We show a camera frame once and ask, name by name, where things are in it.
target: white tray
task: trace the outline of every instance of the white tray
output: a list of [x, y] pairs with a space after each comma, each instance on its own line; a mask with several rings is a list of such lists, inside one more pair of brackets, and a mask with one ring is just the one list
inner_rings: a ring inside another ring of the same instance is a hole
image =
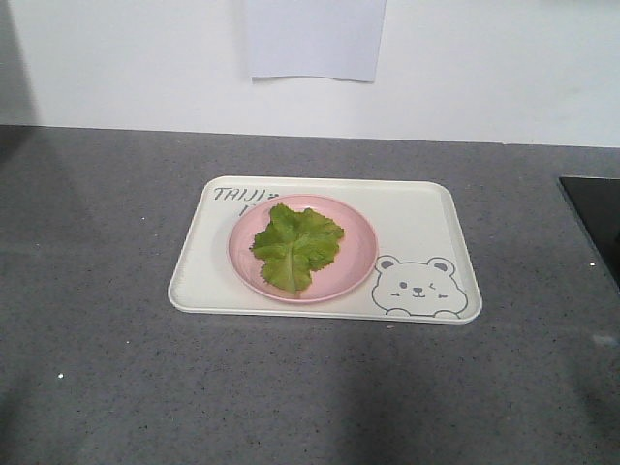
[[[234, 224], [258, 202], [287, 194], [338, 199], [374, 226], [381, 257], [362, 285], [334, 300], [294, 304], [260, 295], [240, 281], [227, 256]], [[401, 283], [407, 283], [408, 289], [421, 288], [416, 291], [420, 298], [400, 292]], [[168, 295], [172, 305], [184, 312], [451, 325], [471, 322], [482, 308], [450, 192], [438, 184], [417, 181], [213, 179], [202, 191]]]

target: plate rim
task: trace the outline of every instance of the plate rim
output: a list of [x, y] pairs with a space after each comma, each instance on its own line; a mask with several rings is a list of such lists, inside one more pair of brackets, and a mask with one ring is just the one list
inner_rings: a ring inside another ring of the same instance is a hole
[[[347, 287], [346, 289], [339, 291], [337, 293], [332, 293], [332, 294], [328, 294], [322, 297], [315, 297], [315, 298], [294, 298], [294, 297], [282, 297], [279, 295], [275, 295], [275, 294], [271, 294], [267, 291], [263, 291], [259, 288], [257, 288], [256, 286], [252, 285], [251, 283], [249, 283], [246, 279], [243, 278], [243, 276], [241, 276], [241, 273], [239, 273], [239, 271], [237, 270], [236, 266], [234, 265], [234, 260], [231, 257], [231, 241], [233, 238], [233, 234], [235, 232], [235, 230], [237, 229], [238, 225], [241, 224], [243, 217], [245, 217], [246, 215], [250, 214], [253, 211], [256, 211], [258, 209], [263, 209], [265, 208], [266, 205], [269, 205], [271, 203], [273, 204], [277, 204], [279, 201], [285, 201], [287, 199], [295, 199], [295, 198], [300, 198], [300, 197], [310, 197], [310, 198], [316, 198], [316, 199], [321, 199], [323, 201], [328, 201], [328, 202], [334, 202], [334, 203], [338, 203], [340, 205], [343, 205], [347, 210], [350, 210], [352, 212], [354, 212], [354, 214], [356, 216], [358, 216], [359, 218], [361, 218], [363, 220], [363, 222], [365, 223], [365, 225], [368, 227], [368, 229], [371, 231], [372, 233], [372, 238], [373, 238], [373, 255], [374, 255], [374, 260], [372, 261], [372, 264], [370, 266], [368, 266], [368, 269], [363, 273], [363, 275], [360, 277], [360, 279], [358, 279], [352, 286]], [[379, 257], [379, 237], [377, 236], [377, 231], [375, 230], [375, 227], [372, 225], [372, 223], [370, 223], [370, 221], [368, 220], [368, 218], [366, 218], [365, 215], [363, 215], [358, 209], [352, 207], [351, 205], [349, 205], [348, 203], [346, 203], [345, 201], [341, 201], [339, 199], [336, 199], [334, 197], [331, 196], [325, 196], [322, 194], [287, 194], [284, 196], [278, 196], [275, 197], [273, 199], [268, 199], [265, 201], [262, 201], [256, 205], [254, 205], [252, 208], [249, 208], [245, 213], [243, 213], [243, 216], [241, 216], [241, 218], [239, 220], [237, 220], [237, 222], [234, 224], [234, 226], [232, 227], [231, 231], [229, 232], [228, 235], [228, 240], [227, 240], [227, 247], [226, 247], [226, 255], [229, 261], [229, 264], [232, 267], [232, 270], [234, 271], [234, 274], [237, 276], [237, 278], [239, 278], [239, 280], [249, 289], [251, 289], [252, 291], [263, 295], [267, 298], [271, 298], [273, 300], [279, 301], [279, 302], [286, 302], [286, 303], [294, 303], [297, 305], [303, 305], [303, 304], [313, 304], [313, 303], [320, 303], [320, 302], [325, 302], [328, 300], [334, 300], [335, 298], [338, 298], [342, 295], [346, 295], [350, 292], [352, 292], [354, 289], [356, 289], [357, 287], [359, 287], [363, 282], [366, 281], [366, 279], [368, 279], [368, 276], [370, 276], [370, 274], [372, 273], [373, 269], [375, 269], [375, 262], [377, 260], [377, 258]]]

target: white paper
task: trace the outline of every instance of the white paper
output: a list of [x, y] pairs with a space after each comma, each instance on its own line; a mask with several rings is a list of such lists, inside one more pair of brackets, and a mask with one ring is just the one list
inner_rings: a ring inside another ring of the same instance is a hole
[[250, 74], [373, 81], [386, 0], [246, 0]]

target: green lettuce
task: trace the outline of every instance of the green lettuce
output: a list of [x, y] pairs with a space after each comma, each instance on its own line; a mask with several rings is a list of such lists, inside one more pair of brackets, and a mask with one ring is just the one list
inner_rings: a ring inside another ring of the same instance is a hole
[[264, 261], [261, 276], [266, 282], [296, 294], [312, 283], [310, 271], [333, 263], [345, 232], [312, 208], [293, 211], [278, 203], [269, 210], [269, 217], [250, 250]]

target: bear cartoon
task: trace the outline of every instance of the bear cartoon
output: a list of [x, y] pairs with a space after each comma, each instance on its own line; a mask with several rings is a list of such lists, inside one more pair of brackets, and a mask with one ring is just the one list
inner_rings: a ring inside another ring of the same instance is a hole
[[458, 319], [467, 307], [467, 296], [454, 281], [455, 267], [439, 257], [426, 263], [400, 262], [383, 255], [372, 299], [386, 314]]

